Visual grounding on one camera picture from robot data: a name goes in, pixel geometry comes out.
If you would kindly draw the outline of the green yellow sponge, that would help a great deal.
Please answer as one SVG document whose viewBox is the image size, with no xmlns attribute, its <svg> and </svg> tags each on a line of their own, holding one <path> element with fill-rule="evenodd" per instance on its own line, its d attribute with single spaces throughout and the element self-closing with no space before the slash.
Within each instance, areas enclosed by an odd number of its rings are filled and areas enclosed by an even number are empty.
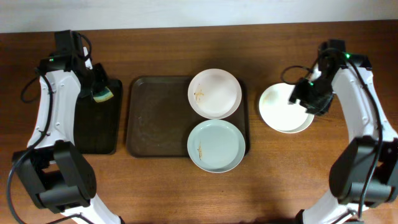
<svg viewBox="0 0 398 224">
<path fill-rule="evenodd" d="M 108 87 L 105 87 L 103 90 L 100 92 L 96 93 L 93 95 L 93 99 L 96 103 L 102 103 L 105 101 L 110 100 L 113 97 L 113 93 Z"/>
</svg>

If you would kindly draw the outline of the white plate top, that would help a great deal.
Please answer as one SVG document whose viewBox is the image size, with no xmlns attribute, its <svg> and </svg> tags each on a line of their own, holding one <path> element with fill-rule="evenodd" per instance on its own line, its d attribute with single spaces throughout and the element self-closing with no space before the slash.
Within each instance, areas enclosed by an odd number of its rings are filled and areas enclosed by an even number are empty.
<svg viewBox="0 0 398 224">
<path fill-rule="evenodd" d="M 195 75 L 189 83 L 187 98 L 192 109 L 207 119 L 223 119 L 241 104 L 243 91 L 229 72 L 211 68 Z"/>
</svg>

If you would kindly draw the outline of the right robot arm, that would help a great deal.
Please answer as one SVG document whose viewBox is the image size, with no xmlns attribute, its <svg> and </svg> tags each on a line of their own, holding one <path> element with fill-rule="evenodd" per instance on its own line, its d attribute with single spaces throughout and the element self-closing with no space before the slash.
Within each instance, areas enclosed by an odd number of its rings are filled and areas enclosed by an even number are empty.
<svg viewBox="0 0 398 224">
<path fill-rule="evenodd" d="M 361 223 L 364 211 L 397 198 L 397 131 L 377 97 L 373 66 L 367 55 L 348 53 L 343 40 L 330 39 L 293 84 L 289 103 L 308 114 L 324 115 L 338 97 L 349 139 L 330 169 L 328 191 L 295 222 Z"/>
</svg>

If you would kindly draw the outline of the white plate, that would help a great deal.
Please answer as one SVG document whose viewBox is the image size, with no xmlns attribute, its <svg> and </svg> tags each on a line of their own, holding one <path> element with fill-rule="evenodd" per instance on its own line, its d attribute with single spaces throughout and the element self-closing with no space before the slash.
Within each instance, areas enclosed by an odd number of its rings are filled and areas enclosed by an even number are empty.
<svg viewBox="0 0 398 224">
<path fill-rule="evenodd" d="M 207 119 L 223 119 L 241 104 L 243 91 L 229 72 L 211 68 L 195 75 L 189 83 L 187 98 L 192 109 Z"/>
<path fill-rule="evenodd" d="M 307 129 L 314 115 L 306 113 L 299 104 L 291 104 L 289 98 L 294 85 L 277 83 L 268 87 L 259 99 L 259 112 L 264 122 L 281 133 L 293 134 Z"/>
</svg>

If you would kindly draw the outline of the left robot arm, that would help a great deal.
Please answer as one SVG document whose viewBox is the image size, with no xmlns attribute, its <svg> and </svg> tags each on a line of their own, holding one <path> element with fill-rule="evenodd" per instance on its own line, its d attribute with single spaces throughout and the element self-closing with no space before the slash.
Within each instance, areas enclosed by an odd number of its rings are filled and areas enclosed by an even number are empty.
<svg viewBox="0 0 398 224">
<path fill-rule="evenodd" d="M 35 69 L 40 83 L 37 120 L 27 147 L 12 156 L 34 205 L 77 223 L 121 223 L 97 193 L 86 154 L 112 154 L 118 141 L 123 85 L 92 63 L 83 34 L 55 33 L 55 52 Z"/>
</svg>

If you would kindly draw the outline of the pale blue plate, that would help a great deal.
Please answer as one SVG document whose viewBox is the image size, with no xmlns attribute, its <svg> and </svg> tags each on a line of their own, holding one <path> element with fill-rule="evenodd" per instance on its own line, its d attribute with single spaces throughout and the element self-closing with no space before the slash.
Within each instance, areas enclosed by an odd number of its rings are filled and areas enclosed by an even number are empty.
<svg viewBox="0 0 398 224">
<path fill-rule="evenodd" d="M 200 169 L 224 173 L 242 161 L 246 141 L 242 132 L 230 122 L 209 119 L 192 129 L 187 139 L 187 152 Z"/>
</svg>

